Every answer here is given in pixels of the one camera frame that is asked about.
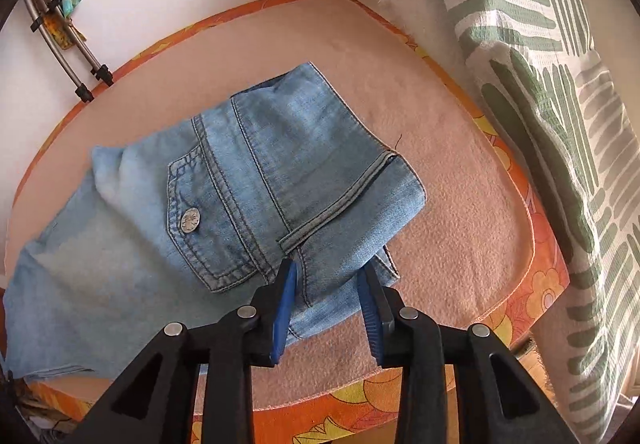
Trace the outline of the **light blue denim jeans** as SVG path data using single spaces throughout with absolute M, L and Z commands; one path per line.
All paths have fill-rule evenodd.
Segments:
M 3 298 L 17 378 L 115 378 L 160 328 L 215 323 L 297 265 L 288 342 L 359 308 L 356 273 L 424 207 L 408 162 L 311 64 L 125 147 L 24 245 Z

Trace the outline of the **green white patterned cushion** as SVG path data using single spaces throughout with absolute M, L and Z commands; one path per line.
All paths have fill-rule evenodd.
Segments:
M 603 442 L 639 349 L 639 141 L 584 1 L 383 1 L 535 187 L 570 275 L 535 340 L 574 433 Z

